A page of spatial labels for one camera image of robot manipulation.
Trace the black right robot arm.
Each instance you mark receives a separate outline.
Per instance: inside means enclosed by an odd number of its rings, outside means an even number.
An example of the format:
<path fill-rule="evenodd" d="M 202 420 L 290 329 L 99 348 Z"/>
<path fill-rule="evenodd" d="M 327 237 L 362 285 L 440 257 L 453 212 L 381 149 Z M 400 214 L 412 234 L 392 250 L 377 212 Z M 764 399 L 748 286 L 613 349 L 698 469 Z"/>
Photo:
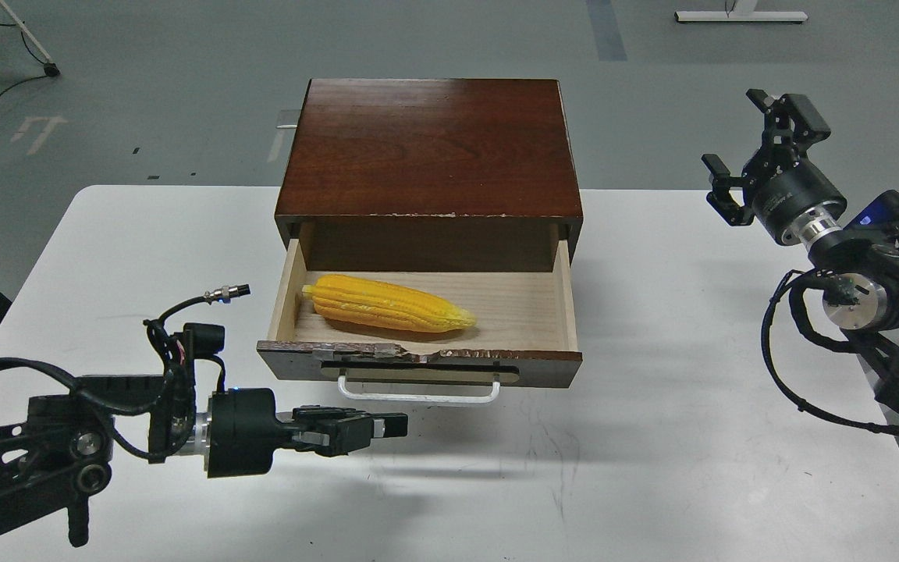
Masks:
<path fill-rule="evenodd" d="M 788 272 L 769 299 L 760 328 L 765 366 L 799 411 L 899 436 L 899 425 L 853 421 L 797 395 L 779 377 L 770 348 L 776 307 L 786 297 L 797 331 L 818 347 L 862 358 L 878 377 L 876 401 L 899 414 L 899 192 L 882 192 L 839 224 L 847 200 L 808 156 L 831 133 L 824 118 L 802 94 L 750 89 L 746 95 L 764 119 L 759 149 L 739 176 L 720 156 L 703 155 L 711 184 L 706 200 L 728 225 L 759 220 L 776 244 L 804 246 L 811 262 L 808 271 Z"/>

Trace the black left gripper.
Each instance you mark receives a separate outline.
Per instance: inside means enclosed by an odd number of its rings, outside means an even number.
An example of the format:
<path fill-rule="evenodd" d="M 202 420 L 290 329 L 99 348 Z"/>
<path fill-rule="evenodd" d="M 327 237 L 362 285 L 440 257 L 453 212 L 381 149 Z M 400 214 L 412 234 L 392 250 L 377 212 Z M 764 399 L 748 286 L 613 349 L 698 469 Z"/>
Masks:
<path fill-rule="evenodd" d="M 354 408 L 304 405 L 292 411 L 294 434 L 277 417 L 275 395 L 267 388 L 229 389 L 211 395 L 207 476 L 263 475 L 272 455 L 296 451 L 338 457 L 365 449 L 375 439 L 409 433 L 407 414 L 371 413 Z"/>

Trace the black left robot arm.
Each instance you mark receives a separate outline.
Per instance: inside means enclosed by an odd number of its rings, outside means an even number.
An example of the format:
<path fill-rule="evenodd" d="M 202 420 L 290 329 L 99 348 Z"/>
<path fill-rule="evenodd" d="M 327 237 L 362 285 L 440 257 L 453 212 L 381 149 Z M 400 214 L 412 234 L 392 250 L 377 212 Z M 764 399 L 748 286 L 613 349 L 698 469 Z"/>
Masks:
<path fill-rule="evenodd" d="M 270 389 L 229 389 L 220 373 L 207 411 L 196 405 L 195 363 L 221 365 L 221 325 L 188 323 L 165 330 L 171 315 L 199 303 L 229 303 L 246 285 L 193 297 L 144 322 L 159 355 L 157 375 L 74 376 L 43 361 L 0 357 L 0 372 L 28 368 L 54 379 L 64 394 L 31 397 L 27 420 L 0 426 L 0 535 L 58 510 L 68 512 L 72 546 L 88 542 L 89 499 L 111 481 L 114 445 L 156 464 L 201 455 L 211 478 L 261 475 L 279 449 L 324 457 L 406 436 L 403 413 L 303 406 L 279 416 Z"/>

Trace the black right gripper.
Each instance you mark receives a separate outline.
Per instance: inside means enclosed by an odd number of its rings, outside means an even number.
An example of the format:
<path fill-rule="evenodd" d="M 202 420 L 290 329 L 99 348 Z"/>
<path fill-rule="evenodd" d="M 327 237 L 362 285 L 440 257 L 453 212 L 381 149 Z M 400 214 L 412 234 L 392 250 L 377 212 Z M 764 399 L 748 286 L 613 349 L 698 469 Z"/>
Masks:
<path fill-rule="evenodd" d="M 847 209 L 845 196 L 805 159 L 832 130 L 803 94 L 774 97 L 752 88 L 746 97 L 763 116 L 761 145 L 742 177 L 732 176 L 720 156 L 703 154 L 711 185 L 706 201 L 729 226 L 757 219 L 776 244 L 811 247 L 838 231 L 837 220 Z M 730 194 L 735 187 L 742 187 L 744 205 Z"/>

